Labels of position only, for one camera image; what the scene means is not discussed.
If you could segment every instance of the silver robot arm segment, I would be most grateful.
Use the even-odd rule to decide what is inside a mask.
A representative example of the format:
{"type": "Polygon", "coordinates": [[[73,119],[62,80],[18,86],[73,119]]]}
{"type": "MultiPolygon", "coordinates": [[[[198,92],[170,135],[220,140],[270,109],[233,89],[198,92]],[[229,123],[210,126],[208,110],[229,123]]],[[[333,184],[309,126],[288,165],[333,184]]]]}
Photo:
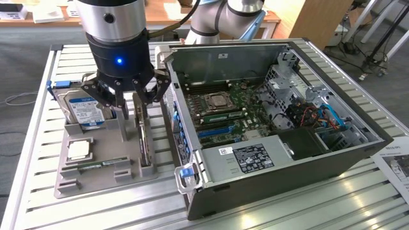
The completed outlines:
{"type": "Polygon", "coordinates": [[[192,17],[186,44],[214,44],[220,32],[244,41],[257,33],[264,0],[202,0],[192,17]]]}

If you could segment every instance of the hard drive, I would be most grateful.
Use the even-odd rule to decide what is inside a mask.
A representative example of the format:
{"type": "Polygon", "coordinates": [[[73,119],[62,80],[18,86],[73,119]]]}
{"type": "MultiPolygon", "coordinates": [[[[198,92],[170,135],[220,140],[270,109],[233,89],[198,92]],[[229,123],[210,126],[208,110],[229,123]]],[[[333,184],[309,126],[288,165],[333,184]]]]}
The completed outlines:
{"type": "Polygon", "coordinates": [[[114,112],[80,86],[80,82],[57,81],[52,88],[66,122],[80,124],[82,130],[105,127],[105,120],[114,118],[114,112]]]}

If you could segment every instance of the blue hard drive label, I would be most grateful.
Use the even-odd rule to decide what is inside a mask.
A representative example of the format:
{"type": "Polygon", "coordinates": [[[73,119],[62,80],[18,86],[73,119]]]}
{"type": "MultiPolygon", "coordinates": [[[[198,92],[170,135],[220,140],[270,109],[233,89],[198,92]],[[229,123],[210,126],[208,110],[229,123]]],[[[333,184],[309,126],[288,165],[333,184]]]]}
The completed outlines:
{"type": "Polygon", "coordinates": [[[244,173],[274,166],[262,144],[233,149],[233,154],[244,173]]]}
{"type": "Polygon", "coordinates": [[[73,115],[84,129],[94,129],[105,122],[102,110],[97,108],[98,102],[92,97],[69,100],[73,115]]]}

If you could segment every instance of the barcode label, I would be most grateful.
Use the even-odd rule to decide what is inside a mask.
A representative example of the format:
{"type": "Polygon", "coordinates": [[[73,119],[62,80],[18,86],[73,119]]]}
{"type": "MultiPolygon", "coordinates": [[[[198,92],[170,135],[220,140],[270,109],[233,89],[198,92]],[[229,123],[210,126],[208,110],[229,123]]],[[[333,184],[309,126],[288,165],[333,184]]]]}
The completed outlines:
{"type": "Polygon", "coordinates": [[[220,155],[230,154],[233,153],[233,148],[226,147],[226,148],[218,149],[218,152],[220,152],[220,155]]]}

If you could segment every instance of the aluminum extrusion table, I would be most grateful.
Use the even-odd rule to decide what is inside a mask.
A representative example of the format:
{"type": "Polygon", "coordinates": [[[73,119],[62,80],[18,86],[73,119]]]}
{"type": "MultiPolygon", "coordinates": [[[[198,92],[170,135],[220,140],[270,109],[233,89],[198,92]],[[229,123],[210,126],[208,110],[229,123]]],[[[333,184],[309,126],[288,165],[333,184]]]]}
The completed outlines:
{"type": "MultiPolygon", "coordinates": [[[[302,39],[290,41],[298,45],[390,136],[407,136],[407,128],[316,46],[302,39]]],[[[150,43],[152,61],[154,47],[169,44],[177,42],[150,43]]],[[[48,56],[1,230],[409,228],[409,205],[372,159],[358,162],[340,177],[208,218],[188,221],[184,198],[176,188],[173,159],[158,104],[153,104],[153,108],[148,110],[154,133],[158,178],[101,192],[56,199],[53,186],[64,115],[46,93],[45,82],[49,79],[80,79],[82,73],[96,70],[86,45],[60,47],[62,49],[54,46],[56,49],[48,56]]],[[[301,66],[301,72],[313,85],[320,84],[305,66],[301,66]]]]}

